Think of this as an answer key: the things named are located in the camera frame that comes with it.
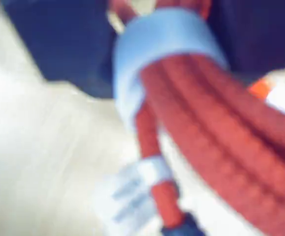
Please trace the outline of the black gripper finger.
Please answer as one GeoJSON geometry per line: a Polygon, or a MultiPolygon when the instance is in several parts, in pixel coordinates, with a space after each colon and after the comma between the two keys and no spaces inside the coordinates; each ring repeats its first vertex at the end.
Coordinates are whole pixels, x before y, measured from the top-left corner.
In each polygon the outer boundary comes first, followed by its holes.
{"type": "Polygon", "coordinates": [[[285,68],[285,0],[214,0],[209,24],[232,71],[285,68]]]}
{"type": "Polygon", "coordinates": [[[86,94],[113,98],[116,32],[106,0],[3,0],[34,62],[48,81],[68,81],[86,94]]]}

